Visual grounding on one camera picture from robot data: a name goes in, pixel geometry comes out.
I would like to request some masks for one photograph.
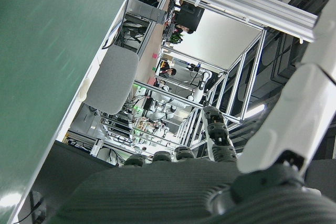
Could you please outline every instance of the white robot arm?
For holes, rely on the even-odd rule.
[[[187,99],[190,100],[190,101],[193,101],[195,103],[199,103],[200,100],[202,99],[202,96],[203,96],[203,93],[204,93],[204,87],[205,87],[207,81],[211,78],[211,76],[212,76],[212,73],[210,71],[203,69],[202,79],[201,79],[200,83],[198,84],[198,87],[195,89],[195,91],[191,95],[189,95],[187,97]],[[167,92],[169,91],[168,86],[163,86],[162,89],[167,91]],[[165,95],[162,95],[162,94],[158,94],[158,93],[153,93],[151,95],[151,97],[155,100],[158,100],[158,101],[162,101],[162,100],[166,101],[169,104],[171,104],[172,106],[176,106],[176,107],[181,108],[181,109],[184,109],[187,106],[189,106],[188,104],[185,104],[185,103],[180,102],[180,101],[172,100],[171,98],[166,97]]]
[[[336,111],[335,13],[336,0],[329,0],[314,29],[316,42],[308,46],[302,66],[238,159],[242,173],[266,170],[277,163],[287,164],[300,174],[307,169]],[[211,159],[214,144],[226,141],[231,145],[225,131],[212,129],[220,121],[216,113],[214,107],[206,107],[202,113]]]

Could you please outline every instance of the ceiling light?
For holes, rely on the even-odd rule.
[[[249,111],[246,112],[245,118],[250,118],[251,116],[254,116],[255,114],[260,113],[264,109],[265,109],[265,105],[264,104],[256,106],[255,108],[253,108],[253,109],[251,109],[251,110],[249,110]]]

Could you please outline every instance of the desk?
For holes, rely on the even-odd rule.
[[[166,1],[163,10],[168,10],[169,0]],[[162,33],[164,25],[156,24],[150,36],[149,42],[142,54],[139,62],[138,71],[135,79],[147,83],[150,77],[154,77],[155,72],[152,70],[156,67],[158,59],[152,57],[153,54],[159,54],[162,43]]]
[[[0,0],[0,223],[28,194],[123,2]]]

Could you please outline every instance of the computer monitor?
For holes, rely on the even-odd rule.
[[[191,6],[191,4],[188,4],[188,6],[181,6],[181,10],[179,11],[175,22],[196,31],[203,13],[204,9],[201,7]]]

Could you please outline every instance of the office chair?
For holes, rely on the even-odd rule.
[[[138,64],[135,52],[116,45],[109,47],[84,103],[108,114],[117,114],[131,91]]]

